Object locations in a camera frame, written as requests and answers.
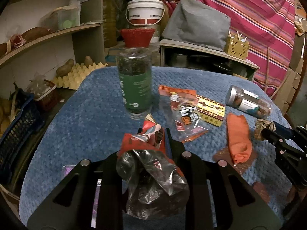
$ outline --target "potato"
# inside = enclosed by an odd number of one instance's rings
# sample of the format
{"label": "potato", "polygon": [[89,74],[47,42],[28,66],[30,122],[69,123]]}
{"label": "potato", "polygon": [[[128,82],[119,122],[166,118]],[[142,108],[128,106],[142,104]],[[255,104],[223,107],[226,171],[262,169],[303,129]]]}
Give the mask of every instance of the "potato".
{"label": "potato", "polygon": [[2,123],[4,117],[2,106],[0,105],[0,123]]}
{"label": "potato", "polygon": [[75,61],[73,59],[68,60],[64,65],[60,66],[57,70],[56,70],[56,76],[57,77],[64,77],[67,74],[70,73],[70,71],[73,68]]}
{"label": "potato", "polygon": [[24,32],[21,36],[23,37],[23,39],[29,42],[29,41],[36,40],[40,37],[43,37],[51,33],[52,33],[51,30],[47,30],[44,27],[35,27],[35,28],[31,28],[30,30]]}
{"label": "potato", "polygon": [[0,98],[0,105],[2,105],[3,113],[9,115],[11,113],[12,102],[6,98]]}
{"label": "potato", "polygon": [[74,63],[75,63],[75,61],[74,61],[74,59],[69,59],[68,61],[66,61],[66,65],[69,65],[69,66],[71,66],[71,67],[73,67],[74,66]]}
{"label": "potato", "polygon": [[1,134],[4,134],[6,129],[10,126],[11,122],[7,116],[4,116],[3,121],[0,126],[0,132]]}
{"label": "potato", "polygon": [[85,65],[86,67],[89,67],[89,66],[91,66],[92,64],[93,64],[92,58],[89,57],[89,56],[86,56],[85,59],[84,59],[84,65]]}

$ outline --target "white bucket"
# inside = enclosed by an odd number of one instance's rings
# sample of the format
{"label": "white bucket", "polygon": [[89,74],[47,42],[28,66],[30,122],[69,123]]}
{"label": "white bucket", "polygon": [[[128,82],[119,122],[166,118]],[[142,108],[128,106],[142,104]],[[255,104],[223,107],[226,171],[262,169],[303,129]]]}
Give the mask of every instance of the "white bucket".
{"label": "white bucket", "polygon": [[134,26],[155,25],[161,21],[164,12],[163,2],[159,0],[133,0],[128,2],[126,19]]}

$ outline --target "pink striped cloth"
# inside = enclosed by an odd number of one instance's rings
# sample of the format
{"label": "pink striped cloth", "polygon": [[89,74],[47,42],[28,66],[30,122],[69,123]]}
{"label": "pink striped cloth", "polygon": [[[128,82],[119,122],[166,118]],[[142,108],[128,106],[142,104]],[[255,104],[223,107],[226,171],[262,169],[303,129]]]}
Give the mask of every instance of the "pink striped cloth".
{"label": "pink striped cloth", "polygon": [[[163,0],[171,14],[179,0]],[[199,0],[231,18],[231,31],[238,30],[250,43],[248,59],[260,69],[254,82],[265,85],[267,47],[270,66],[267,94],[282,82],[290,63],[294,44],[294,0]]]}

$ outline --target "yellow egg carton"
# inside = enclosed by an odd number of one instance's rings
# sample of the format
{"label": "yellow egg carton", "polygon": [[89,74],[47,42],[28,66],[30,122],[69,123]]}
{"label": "yellow egg carton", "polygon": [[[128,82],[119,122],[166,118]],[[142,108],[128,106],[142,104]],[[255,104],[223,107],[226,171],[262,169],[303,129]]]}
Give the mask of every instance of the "yellow egg carton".
{"label": "yellow egg carton", "polygon": [[52,82],[56,84],[56,87],[77,90],[87,75],[89,75],[92,71],[106,67],[107,65],[108,63],[102,64],[100,62],[98,64],[93,63],[91,66],[86,67],[84,63],[81,65],[77,63],[73,66],[69,74],[64,77],[54,77]]}

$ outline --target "orange towel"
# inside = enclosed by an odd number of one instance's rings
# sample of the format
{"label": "orange towel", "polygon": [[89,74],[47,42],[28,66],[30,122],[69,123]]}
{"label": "orange towel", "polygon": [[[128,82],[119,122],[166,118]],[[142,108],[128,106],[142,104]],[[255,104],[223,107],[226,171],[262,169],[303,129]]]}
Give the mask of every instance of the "orange towel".
{"label": "orange towel", "polygon": [[246,162],[253,145],[249,138],[248,123],[243,115],[227,115],[228,146],[234,164]]}

